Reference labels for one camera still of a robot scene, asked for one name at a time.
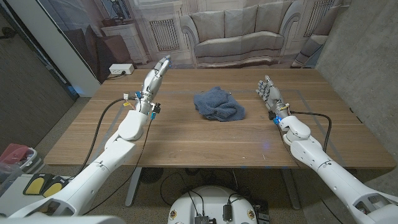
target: crumpled towel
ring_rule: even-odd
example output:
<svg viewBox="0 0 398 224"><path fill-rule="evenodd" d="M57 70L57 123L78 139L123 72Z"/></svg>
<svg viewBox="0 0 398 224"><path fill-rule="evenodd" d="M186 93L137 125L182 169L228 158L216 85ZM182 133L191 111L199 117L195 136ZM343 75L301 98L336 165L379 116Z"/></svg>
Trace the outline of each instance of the crumpled towel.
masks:
<svg viewBox="0 0 398 224"><path fill-rule="evenodd" d="M219 86L204 94L193 96L193 103L196 110L207 119L237 121L245 115L244 107Z"/></svg>

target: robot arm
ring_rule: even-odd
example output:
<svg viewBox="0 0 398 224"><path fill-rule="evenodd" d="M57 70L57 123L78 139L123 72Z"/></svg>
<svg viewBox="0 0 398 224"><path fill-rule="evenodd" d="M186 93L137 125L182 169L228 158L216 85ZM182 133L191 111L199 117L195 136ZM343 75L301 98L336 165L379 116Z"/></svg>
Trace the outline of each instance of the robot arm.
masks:
<svg viewBox="0 0 398 224"><path fill-rule="evenodd" d="M150 110L158 107L159 112L159 105L153 104L152 100L162 84L170 63L170 56L167 56L148 73L142 86L143 97L138 99L141 101L138 105L142 105L143 108L137 107L139 111L128 112L118 130L106 142L105 151L98 158L61 191L18 210L10 218L23 218L36 212L50 216L76 216L87 212L105 180L132 157L136 145L131 141L141 138Z"/></svg>
<svg viewBox="0 0 398 224"><path fill-rule="evenodd" d="M289 113L279 90L271 79L259 82L256 92L266 102L270 119L286 131L284 141L292 155L313 169L344 203L357 223L396 223L398 197L365 186L322 150L310 128Z"/></svg>

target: foot pedal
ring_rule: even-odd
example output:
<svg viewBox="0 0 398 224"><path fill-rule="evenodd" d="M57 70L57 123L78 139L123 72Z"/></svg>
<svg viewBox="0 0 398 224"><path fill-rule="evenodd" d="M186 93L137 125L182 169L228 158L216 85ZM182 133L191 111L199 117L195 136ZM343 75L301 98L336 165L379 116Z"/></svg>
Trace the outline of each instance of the foot pedal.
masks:
<svg viewBox="0 0 398 224"><path fill-rule="evenodd" d="M34 174L22 193L24 195L41 195L44 187L53 177L52 174Z"/></svg>
<svg viewBox="0 0 398 224"><path fill-rule="evenodd" d="M195 224L209 224L209 217L195 217Z"/></svg>
<svg viewBox="0 0 398 224"><path fill-rule="evenodd" d="M44 197L49 197L64 188L68 184L68 181L60 176L55 177L43 191Z"/></svg>

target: power strip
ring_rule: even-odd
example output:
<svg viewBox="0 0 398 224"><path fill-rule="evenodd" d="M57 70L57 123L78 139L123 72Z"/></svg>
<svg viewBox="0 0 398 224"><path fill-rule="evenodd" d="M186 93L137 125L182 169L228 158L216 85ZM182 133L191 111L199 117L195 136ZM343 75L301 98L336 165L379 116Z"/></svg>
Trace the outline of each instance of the power strip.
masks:
<svg viewBox="0 0 398 224"><path fill-rule="evenodd" d="M126 74L131 74L134 71L134 66L132 64L113 64L110 66L109 71L112 75L120 75L123 71Z"/></svg>

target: table top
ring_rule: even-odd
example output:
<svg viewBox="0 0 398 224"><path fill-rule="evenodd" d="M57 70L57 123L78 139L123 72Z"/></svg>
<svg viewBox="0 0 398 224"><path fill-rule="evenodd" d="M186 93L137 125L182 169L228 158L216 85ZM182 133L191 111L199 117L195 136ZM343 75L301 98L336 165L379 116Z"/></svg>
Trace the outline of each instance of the table top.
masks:
<svg viewBox="0 0 398 224"><path fill-rule="evenodd" d="M48 165L81 165L91 146L103 110L123 93L141 89L149 70L104 82L74 122L47 154ZM153 120L140 167L252 167L297 168L280 138L277 126L268 120L264 102L256 94L259 80L269 75L291 110L328 115L332 122L327 153L343 167L390 169L396 162L379 141L349 110L327 81L312 69L170 69L154 100L161 112ZM245 107L241 121L210 121L198 113L193 96L214 86L230 91ZM104 116L92 157L103 151L106 140L117 130L129 107L112 106ZM323 144L328 121L297 114ZM136 141L135 165L143 147Z"/></svg>

